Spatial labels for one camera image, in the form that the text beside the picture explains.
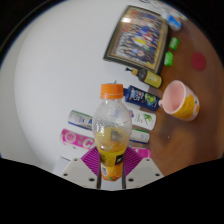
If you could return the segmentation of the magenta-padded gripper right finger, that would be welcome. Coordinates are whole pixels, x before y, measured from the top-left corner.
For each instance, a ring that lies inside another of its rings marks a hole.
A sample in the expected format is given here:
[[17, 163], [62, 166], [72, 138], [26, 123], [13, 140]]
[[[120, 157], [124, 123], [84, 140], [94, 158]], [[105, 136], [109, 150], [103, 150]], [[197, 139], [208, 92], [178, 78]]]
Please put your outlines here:
[[130, 147], [126, 149], [122, 177], [124, 189], [140, 188], [163, 177], [164, 175], [151, 158], [143, 158]]

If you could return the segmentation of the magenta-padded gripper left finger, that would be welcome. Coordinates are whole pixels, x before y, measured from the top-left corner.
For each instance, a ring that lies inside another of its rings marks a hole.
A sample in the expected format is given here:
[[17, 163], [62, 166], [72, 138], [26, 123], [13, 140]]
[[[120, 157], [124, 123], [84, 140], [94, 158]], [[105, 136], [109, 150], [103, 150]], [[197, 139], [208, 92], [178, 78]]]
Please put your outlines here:
[[81, 158], [73, 158], [61, 173], [61, 177], [84, 188], [98, 189], [100, 156], [96, 147]]

